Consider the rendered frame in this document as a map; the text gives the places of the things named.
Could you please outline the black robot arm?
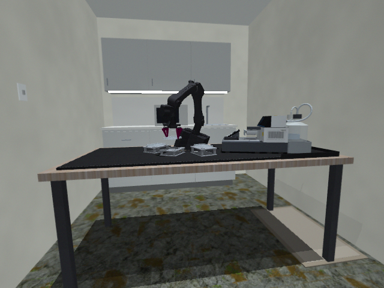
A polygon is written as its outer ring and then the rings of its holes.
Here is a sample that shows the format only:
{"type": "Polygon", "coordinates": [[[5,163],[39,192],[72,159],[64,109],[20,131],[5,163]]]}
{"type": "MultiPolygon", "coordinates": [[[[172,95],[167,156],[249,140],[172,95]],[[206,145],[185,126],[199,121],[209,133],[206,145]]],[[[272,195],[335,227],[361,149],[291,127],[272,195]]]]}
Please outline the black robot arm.
{"type": "Polygon", "coordinates": [[[201,83],[189,80],[188,85],[184,87],[179,92],[172,94],[167,99],[166,105],[161,105],[158,114],[160,116],[169,116],[169,117],[161,117],[161,122],[163,123],[163,126],[169,126],[169,125],[175,125],[176,124],[176,109],[180,107],[182,104],[182,101],[188,97],[190,94],[193,97],[194,101],[194,128],[193,130],[185,128],[185,131],[189,131],[191,133],[195,133],[204,137],[207,137],[207,135],[200,133],[200,129],[202,126],[204,126],[205,120],[202,113],[202,97],[205,93],[205,90],[203,89],[201,83]]]}

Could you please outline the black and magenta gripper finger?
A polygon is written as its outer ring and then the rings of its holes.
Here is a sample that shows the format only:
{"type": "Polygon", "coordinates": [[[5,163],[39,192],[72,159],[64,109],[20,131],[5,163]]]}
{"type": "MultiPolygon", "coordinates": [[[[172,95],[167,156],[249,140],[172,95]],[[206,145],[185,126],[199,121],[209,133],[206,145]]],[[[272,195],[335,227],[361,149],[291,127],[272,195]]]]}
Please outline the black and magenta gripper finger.
{"type": "Polygon", "coordinates": [[[182,128],[176,128],[176,134],[177,134],[178,139],[179,139],[181,131],[182,131],[182,128]]]}
{"type": "Polygon", "coordinates": [[[169,128],[162,128],[163,133],[165,134],[166,137],[168,137],[169,133],[169,128]],[[166,135],[167,134],[167,135],[166,135]]]}

